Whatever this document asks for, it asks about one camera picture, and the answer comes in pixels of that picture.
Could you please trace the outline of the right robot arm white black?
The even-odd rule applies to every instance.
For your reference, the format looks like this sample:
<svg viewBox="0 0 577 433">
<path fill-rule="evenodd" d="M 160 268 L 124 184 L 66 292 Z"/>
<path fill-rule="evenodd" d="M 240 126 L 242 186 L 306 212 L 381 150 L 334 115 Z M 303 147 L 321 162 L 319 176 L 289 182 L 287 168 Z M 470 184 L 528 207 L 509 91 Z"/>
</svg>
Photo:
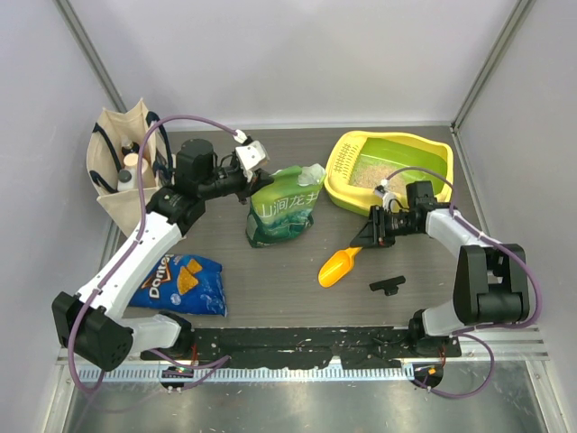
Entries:
<svg viewBox="0 0 577 433">
<path fill-rule="evenodd" d="M 515 326 L 528 319 L 531 306 L 525 252 L 479 232 L 449 202 L 434 195 L 432 183 L 406 186 L 408 206 L 393 211 L 395 195 L 386 180 L 374 189 L 382 199 L 371 206 L 367 223 L 351 247 L 388 248 L 402 235 L 428 235 L 457 259 L 453 294 L 445 303 L 417 311 L 404 341 L 412 353 L 430 355 L 456 334 L 476 327 Z"/>
</svg>

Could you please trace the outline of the yellow plastic scoop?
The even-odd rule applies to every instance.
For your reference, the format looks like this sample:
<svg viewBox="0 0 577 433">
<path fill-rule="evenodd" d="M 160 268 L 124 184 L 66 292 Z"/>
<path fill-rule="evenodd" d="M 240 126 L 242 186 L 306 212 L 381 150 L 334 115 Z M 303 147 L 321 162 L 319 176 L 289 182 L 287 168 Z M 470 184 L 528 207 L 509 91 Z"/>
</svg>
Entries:
<svg viewBox="0 0 577 433">
<path fill-rule="evenodd" d="M 361 247 L 348 247 L 335 252 L 321 267 L 317 280 L 323 288 L 333 287 L 354 267 L 355 257 Z"/>
</svg>

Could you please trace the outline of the black bag clip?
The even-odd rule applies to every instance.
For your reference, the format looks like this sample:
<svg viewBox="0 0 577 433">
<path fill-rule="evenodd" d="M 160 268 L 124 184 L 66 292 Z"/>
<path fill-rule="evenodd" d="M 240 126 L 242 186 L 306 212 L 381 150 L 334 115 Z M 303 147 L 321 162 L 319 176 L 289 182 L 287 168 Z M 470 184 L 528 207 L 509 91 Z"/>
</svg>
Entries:
<svg viewBox="0 0 577 433">
<path fill-rule="evenodd" d="M 372 292 L 382 291 L 386 297 L 390 297 L 397 295 L 399 286 L 405 284 L 406 281 L 406 277 L 400 275 L 390 279 L 370 283 L 369 288 Z"/>
</svg>

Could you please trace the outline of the green cat litter bag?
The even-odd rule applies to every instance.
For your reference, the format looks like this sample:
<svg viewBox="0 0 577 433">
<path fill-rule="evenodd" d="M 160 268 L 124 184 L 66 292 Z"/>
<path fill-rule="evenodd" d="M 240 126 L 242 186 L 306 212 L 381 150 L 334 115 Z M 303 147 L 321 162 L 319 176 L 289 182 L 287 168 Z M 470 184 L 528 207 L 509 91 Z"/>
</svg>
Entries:
<svg viewBox="0 0 577 433">
<path fill-rule="evenodd" d="M 325 175 L 318 163 L 274 172 L 273 183 L 251 198 L 245 228 L 251 247 L 287 242 L 305 233 L 314 224 L 313 209 Z"/>
</svg>

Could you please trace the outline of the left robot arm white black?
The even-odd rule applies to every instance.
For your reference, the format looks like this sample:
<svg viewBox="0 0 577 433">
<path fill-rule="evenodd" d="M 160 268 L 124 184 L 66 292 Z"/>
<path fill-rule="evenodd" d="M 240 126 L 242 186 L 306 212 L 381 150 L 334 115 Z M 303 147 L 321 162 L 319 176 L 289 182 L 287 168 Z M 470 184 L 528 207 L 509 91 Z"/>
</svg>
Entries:
<svg viewBox="0 0 577 433">
<path fill-rule="evenodd" d="M 184 143 L 173 182 L 152 195 L 141 222 L 113 258 L 76 294 L 61 292 L 52 302 L 68 359 L 79 355 L 111 372 L 133 353 L 158 349 L 171 359 L 185 358 L 194 339 L 189 322 L 169 312 L 125 319 L 124 311 L 153 265 L 204 215 L 208 200 L 234 194 L 244 202 L 273 182 L 263 169 L 268 160 L 264 146 L 252 139 L 234 149 L 227 166 L 217 166 L 210 142 Z"/>
</svg>

